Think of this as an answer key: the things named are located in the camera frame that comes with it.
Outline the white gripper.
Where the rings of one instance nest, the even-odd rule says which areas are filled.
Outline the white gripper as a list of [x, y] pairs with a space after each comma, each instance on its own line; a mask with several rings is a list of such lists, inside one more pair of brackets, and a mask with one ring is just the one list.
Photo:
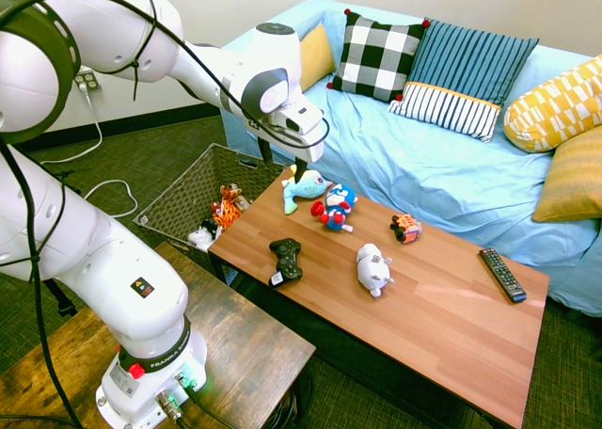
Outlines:
[[318, 161], [324, 153], [325, 125], [319, 123], [306, 133], [290, 127], [268, 124], [256, 128], [258, 146], [266, 165], [273, 163], [272, 146], [279, 147], [295, 158], [294, 182], [299, 183], [308, 163]]

